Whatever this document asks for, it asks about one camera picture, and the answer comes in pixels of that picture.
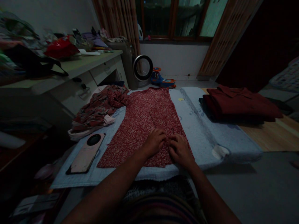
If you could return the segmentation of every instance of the white desk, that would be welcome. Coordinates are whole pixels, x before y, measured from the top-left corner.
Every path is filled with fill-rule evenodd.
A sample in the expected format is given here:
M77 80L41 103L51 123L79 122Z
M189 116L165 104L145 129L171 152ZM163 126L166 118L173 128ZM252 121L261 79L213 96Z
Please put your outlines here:
M68 77L53 76L44 80L23 80L0 87L0 110L3 116L40 116L66 132L79 109L88 103L97 85L109 76L113 81L124 81L126 74L121 50L100 56L80 56L62 62ZM53 70L62 72L54 65ZM78 77L81 83L72 79Z

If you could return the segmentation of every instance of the person's left hand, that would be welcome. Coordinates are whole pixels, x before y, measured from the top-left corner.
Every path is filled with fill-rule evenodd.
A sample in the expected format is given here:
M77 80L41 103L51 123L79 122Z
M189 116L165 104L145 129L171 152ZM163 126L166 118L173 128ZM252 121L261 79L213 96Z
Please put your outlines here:
M149 135L140 150L145 153L147 158L150 158L160 151L166 138L166 132L164 130L154 128L149 132Z

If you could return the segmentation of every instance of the wooden floor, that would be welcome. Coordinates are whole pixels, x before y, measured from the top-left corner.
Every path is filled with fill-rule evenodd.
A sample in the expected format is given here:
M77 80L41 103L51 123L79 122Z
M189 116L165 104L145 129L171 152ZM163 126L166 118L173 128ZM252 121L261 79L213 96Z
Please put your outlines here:
M238 125L264 152L299 151L299 123L287 116L263 125Z

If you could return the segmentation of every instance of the children's ride-on toy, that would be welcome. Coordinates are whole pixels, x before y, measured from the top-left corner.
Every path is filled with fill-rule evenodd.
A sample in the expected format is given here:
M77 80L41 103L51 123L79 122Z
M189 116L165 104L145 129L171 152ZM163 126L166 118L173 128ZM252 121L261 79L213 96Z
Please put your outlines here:
M154 85L160 85L162 87L172 87L172 88L175 88L176 85L175 85L175 80L174 79L164 79L159 71L161 71L160 68L158 67L155 67L153 68L153 73L152 73L152 76L150 78L151 82L154 84Z

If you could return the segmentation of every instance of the forearm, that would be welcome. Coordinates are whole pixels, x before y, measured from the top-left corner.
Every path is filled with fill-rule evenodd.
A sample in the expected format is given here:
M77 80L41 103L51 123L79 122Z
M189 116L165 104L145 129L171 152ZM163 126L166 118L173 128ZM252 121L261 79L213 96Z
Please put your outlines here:
M241 223L196 163L188 169L208 223Z
M92 223L113 211L135 180L147 157L138 150L107 176L66 217L64 223Z

